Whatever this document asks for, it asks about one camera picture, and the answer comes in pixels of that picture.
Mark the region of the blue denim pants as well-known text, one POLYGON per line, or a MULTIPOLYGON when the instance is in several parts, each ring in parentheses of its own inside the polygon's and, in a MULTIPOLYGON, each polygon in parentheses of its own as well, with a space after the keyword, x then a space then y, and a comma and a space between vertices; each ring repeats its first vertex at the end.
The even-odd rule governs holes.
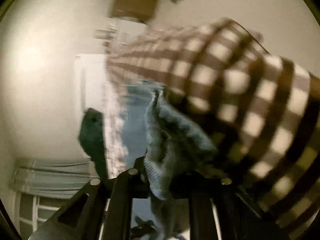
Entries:
POLYGON ((217 149, 191 118, 166 99, 163 86, 153 81, 126 85, 127 118, 121 139, 129 162, 145 153, 143 174, 148 179, 156 231, 151 239, 189 239, 188 202, 174 199, 169 185, 174 175, 212 161, 217 149))

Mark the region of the white shelf unit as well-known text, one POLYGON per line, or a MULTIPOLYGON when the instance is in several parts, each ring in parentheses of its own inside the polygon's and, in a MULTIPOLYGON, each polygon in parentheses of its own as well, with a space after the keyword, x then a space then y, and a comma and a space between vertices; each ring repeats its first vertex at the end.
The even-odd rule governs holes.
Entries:
POLYGON ((21 238, 28 239, 65 202, 65 199, 39 197, 18 192, 15 200, 14 223, 21 238))

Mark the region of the white floral bed sheet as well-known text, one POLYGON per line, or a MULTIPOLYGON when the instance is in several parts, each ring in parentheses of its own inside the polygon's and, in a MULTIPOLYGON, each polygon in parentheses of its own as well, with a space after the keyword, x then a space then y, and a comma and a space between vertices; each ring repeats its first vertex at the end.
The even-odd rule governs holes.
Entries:
POLYGON ((110 179, 116 178, 126 170, 128 150, 121 139, 124 126, 121 115, 124 112, 118 93, 107 83, 104 101, 104 142, 106 167, 110 179))

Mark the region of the dark green hanging cloth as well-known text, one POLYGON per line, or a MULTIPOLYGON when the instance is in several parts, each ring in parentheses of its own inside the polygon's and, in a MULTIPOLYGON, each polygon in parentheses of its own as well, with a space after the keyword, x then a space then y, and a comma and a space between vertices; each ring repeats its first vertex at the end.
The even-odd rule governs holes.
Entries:
POLYGON ((102 180, 107 180, 103 117, 103 113, 100 111, 88 108, 81 122, 78 141, 94 163, 97 175, 102 180))

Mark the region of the brown checkered shirt sleeve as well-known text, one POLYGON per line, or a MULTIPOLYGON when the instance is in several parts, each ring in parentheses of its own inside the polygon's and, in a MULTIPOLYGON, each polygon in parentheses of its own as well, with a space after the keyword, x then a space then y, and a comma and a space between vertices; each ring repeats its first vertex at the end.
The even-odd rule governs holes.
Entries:
POLYGON ((153 30, 114 52, 116 81, 164 86, 219 163, 290 239, 319 239, 319 79, 233 20, 153 30))

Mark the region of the brown cardboard box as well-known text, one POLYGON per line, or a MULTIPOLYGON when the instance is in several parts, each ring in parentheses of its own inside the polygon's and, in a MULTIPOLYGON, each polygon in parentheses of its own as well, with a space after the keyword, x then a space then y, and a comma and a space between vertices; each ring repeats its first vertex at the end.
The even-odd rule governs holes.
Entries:
POLYGON ((148 23, 154 16, 158 0, 113 0, 108 17, 135 18, 148 23))

